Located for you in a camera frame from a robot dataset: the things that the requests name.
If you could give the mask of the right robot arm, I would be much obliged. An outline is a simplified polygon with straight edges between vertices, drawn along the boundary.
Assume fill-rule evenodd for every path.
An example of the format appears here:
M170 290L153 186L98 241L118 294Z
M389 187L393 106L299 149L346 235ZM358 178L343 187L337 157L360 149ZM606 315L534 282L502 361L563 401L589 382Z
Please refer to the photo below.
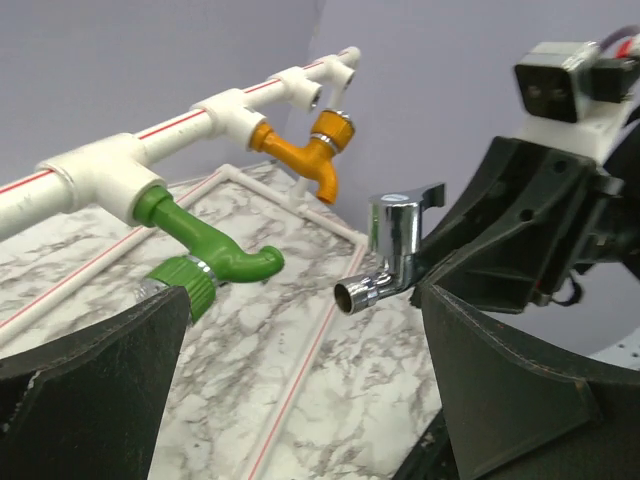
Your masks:
M422 287L484 312L546 306L597 263L639 273L639 121L603 166L495 137L470 183L422 242Z

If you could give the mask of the chrome metal faucet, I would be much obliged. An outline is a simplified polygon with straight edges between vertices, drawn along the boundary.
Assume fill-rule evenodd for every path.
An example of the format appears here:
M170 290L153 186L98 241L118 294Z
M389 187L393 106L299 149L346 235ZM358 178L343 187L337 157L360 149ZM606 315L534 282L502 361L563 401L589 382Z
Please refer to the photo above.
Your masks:
M359 313L415 285L425 270L419 260L423 212L444 204L442 182L369 198L368 249L377 268L335 284L334 300L344 314Z

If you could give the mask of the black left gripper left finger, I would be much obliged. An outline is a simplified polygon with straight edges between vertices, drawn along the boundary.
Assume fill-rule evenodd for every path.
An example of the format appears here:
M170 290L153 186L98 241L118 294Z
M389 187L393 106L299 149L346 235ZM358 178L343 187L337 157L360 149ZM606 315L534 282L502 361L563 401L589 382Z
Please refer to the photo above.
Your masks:
M190 320L173 287L2 359L2 478L147 478Z

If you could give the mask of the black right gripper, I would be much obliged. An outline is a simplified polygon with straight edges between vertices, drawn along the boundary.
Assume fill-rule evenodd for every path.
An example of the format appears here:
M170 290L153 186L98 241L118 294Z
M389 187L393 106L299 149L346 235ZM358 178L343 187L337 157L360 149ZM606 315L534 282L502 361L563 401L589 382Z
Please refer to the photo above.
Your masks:
M555 200L555 180L568 188ZM574 275L625 261L625 147L583 156L495 137L475 175L421 241L422 278L479 310L578 303Z

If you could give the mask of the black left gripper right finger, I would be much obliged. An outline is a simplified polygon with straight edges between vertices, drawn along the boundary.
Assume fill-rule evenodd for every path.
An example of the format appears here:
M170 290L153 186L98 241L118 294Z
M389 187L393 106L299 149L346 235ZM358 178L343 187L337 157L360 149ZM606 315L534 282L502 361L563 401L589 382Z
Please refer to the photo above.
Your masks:
M414 479L635 479L639 374L485 315L435 285L412 297L442 407Z

